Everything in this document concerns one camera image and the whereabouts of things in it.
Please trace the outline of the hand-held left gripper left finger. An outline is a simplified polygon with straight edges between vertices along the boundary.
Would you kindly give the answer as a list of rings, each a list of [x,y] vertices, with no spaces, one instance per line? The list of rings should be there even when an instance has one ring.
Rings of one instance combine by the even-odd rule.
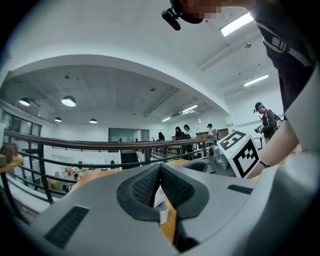
[[[159,164],[93,179],[52,204],[31,224],[72,256],[176,256],[154,209]]]

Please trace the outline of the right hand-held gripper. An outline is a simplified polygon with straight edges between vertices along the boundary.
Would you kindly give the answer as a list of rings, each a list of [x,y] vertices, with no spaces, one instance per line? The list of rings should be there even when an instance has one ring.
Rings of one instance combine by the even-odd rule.
[[[184,168],[246,179],[260,162],[252,135],[238,130],[210,146],[207,158],[189,161]]]

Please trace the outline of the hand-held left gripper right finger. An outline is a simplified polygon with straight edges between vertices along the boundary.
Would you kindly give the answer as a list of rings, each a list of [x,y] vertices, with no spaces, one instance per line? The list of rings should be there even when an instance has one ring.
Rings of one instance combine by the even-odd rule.
[[[174,243],[160,256],[289,255],[319,193],[319,155],[303,152],[258,180],[162,164],[162,188],[176,209]]]

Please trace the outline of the white rectangular container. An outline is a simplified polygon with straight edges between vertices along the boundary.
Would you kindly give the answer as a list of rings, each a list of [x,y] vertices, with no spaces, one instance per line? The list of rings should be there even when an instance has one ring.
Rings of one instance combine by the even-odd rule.
[[[165,195],[162,187],[160,186],[155,194],[153,208],[159,213],[160,221],[162,225],[168,220],[169,206],[166,203],[167,196]]]

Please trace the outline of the person's right forearm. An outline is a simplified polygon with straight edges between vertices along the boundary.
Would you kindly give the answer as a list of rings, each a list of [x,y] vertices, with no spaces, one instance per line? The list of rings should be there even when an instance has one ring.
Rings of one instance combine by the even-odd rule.
[[[284,120],[271,140],[259,151],[260,160],[273,167],[288,157],[299,144],[299,140],[288,120]],[[247,177],[253,179],[259,176],[267,168],[260,162]]]

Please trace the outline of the round wooden side table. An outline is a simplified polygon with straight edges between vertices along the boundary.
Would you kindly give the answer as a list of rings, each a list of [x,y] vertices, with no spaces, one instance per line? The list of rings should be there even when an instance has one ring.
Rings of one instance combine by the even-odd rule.
[[[6,172],[13,170],[15,167],[18,167],[21,163],[23,162],[23,158],[21,158],[20,156],[15,156],[13,158],[13,160],[8,163],[6,166],[4,167],[0,167],[0,177],[2,180],[2,184],[3,184],[3,189],[5,191],[6,197],[9,201],[9,204],[14,212],[14,215],[19,218],[22,221],[25,221],[24,217],[22,216],[21,212],[19,211],[15,200],[12,196],[12,193],[10,191],[10,187],[9,187],[9,183],[8,183],[8,179],[6,176]]]

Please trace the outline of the brown wooden blocks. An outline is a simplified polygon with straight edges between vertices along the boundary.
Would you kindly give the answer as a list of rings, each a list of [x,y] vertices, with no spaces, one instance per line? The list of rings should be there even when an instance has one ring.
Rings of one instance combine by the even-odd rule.
[[[0,168],[10,164],[18,156],[18,147],[15,143],[5,142],[0,148]]]

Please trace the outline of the person's dark purple top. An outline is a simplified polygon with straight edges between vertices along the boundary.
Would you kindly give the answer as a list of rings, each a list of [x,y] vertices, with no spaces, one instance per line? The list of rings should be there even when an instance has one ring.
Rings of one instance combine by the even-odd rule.
[[[298,97],[313,73],[317,58],[305,33],[277,0],[255,0],[249,10],[277,69],[283,111]]]

